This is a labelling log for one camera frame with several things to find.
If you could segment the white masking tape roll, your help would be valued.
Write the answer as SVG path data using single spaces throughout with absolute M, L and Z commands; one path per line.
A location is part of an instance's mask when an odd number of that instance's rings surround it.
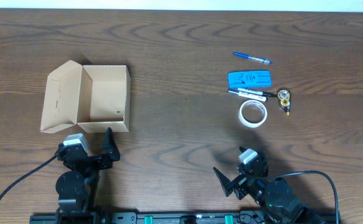
M 257 100 L 245 101 L 238 111 L 239 121 L 248 128 L 258 128 L 266 121 L 267 116 L 266 107 Z

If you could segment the brown cardboard box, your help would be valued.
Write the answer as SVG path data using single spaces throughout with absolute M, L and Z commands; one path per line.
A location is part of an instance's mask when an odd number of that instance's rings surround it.
M 87 133 L 129 131 L 131 77 L 125 65 L 81 65 L 72 60 L 49 73 L 40 130 L 79 126 Z

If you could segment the yellow correction tape dispenser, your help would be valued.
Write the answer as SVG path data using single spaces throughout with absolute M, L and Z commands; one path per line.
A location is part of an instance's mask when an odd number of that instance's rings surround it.
M 289 89 L 283 88 L 277 92 L 278 105 L 284 110 L 285 115 L 290 115 L 291 108 L 291 92 Z

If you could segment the blue plastic case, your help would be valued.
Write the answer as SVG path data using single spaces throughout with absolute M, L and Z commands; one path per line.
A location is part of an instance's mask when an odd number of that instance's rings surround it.
M 230 72 L 227 75 L 229 88 L 263 88 L 272 85 L 268 70 Z

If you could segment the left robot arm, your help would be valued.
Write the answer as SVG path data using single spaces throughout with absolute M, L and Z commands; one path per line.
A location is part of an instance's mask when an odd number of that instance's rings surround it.
M 89 156 L 88 142 L 82 133 L 72 134 L 58 145 L 56 158 L 69 168 L 56 182 L 58 204 L 67 213 L 85 213 L 93 208 L 100 170 L 110 169 L 121 158 L 108 128 L 101 144 L 103 154 Z

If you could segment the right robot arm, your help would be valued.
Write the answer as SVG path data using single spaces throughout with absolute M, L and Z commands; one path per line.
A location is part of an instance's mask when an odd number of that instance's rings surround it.
M 238 200 L 250 196 L 264 211 L 266 223 L 325 223 L 321 216 L 307 207 L 293 193 L 282 177 L 269 179 L 269 166 L 265 154 L 246 149 L 238 157 L 239 175 L 228 179 L 214 168 L 225 196 L 234 194 Z

